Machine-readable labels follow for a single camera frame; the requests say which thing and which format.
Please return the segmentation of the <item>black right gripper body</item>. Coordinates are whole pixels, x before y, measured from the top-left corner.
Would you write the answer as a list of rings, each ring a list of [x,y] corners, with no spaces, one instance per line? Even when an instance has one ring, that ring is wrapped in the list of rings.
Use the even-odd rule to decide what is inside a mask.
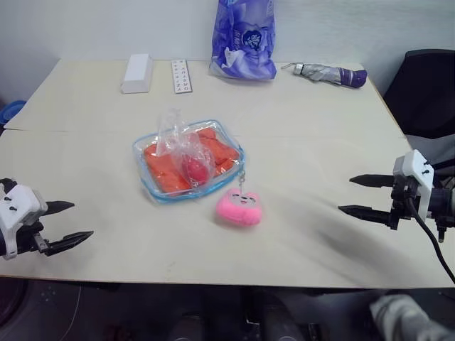
[[[400,220],[411,220],[417,216],[417,189],[419,183],[413,177],[396,175],[392,186],[392,208],[388,227],[397,230]]]

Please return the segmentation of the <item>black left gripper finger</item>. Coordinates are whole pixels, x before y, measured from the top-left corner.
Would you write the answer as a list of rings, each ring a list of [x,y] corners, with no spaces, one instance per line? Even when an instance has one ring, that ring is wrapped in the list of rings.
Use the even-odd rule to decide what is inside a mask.
[[[48,248],[45,250],[45,255],[52,256],[72,249],[91,237],[93,233],[93,231],[76,232],[74,234],[64,236],[60,241],[48,243]]]
[[[47,201],[46,205],[45,215],[54,215],[75,206],[74,203],[67,201]]]

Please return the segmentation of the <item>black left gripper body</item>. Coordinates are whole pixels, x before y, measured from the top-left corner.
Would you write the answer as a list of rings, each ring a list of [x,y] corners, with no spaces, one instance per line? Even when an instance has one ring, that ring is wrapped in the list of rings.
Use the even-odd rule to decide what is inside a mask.
[[[16,233],[17,254],[38,251],[46,253],[48,241],[41,236],[43,224],[38,220],[32,225],[22,226]]]

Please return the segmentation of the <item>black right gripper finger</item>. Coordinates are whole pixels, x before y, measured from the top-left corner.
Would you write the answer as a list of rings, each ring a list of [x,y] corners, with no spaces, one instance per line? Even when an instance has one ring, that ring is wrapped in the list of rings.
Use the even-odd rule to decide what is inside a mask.
[[[355,217],[359,220],[376,222],[380,224],[388,224],[390,220],[389,212],[374,210],[371,207],[361,205],[344,205],[339,206],[338,209],[345,214]]]
[[[349,179],[350,182],[370,188],[392,187],[393,175],[363,174]]]

